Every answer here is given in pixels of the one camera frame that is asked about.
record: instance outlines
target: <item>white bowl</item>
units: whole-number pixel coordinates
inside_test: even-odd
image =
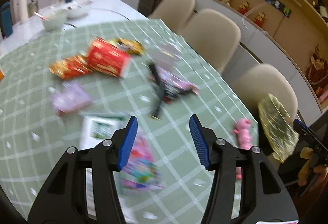
[[[92,1],[73,1],[66,4],[67,17],[77,19],[88,14]]]
[[[48,20],[42,20],[42,24],[46,31],[61,29],[67,19],[67,10],[60,7],[51,7],[42,14]]]

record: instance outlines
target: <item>silver screw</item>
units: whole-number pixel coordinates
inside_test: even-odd
[[[112,144],[112,141],[109,139],[103,141],[104,146],[110,146],[111,144]]]
[[[257,146],[254,146],[254,147],[252,148],[252,151],[253,151],[255,154],[258,154],[258,153],[261,152],[261,149],[260,149],[259,147],[257,147]]]
[[[223,145],[225,145],[225,140],[224,140],[224,139],[217,139],[217,140],[216,140],[216,143],[217,143],[218,145],[223,146]]]
[[[67,153],[73,154],[75,152],[75,147],[71,146],[67,149]]]

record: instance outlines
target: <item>white bottle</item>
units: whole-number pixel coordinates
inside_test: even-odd
[[[24,23],[28,20],[27,0],[18,0],[18,1],[19,1],[20,22]]]

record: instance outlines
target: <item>pink toy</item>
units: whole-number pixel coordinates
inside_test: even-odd
[[[249,119],[240,119],[235,124],[233,133],[237,136],[239,148],[249,150],[252,147],[250,143],[249,127],[251,121]],[[236,168],[236,179],[241,180],[241,168]]]

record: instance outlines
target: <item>red snack package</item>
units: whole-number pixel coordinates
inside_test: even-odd
[[[102,38],[96,37],[89,43],[87,62],[93,70],[124,78],[129,71],[131,57]]]
[[[80,75],[91,74],[89,66],[85,61],[85,57],[81,54],[57,61],[50,65],[49,70],[63,80],[69,80]]]
[[[3,74],[2,70],[0,69],[0,81],[5,77],[5,75]]]

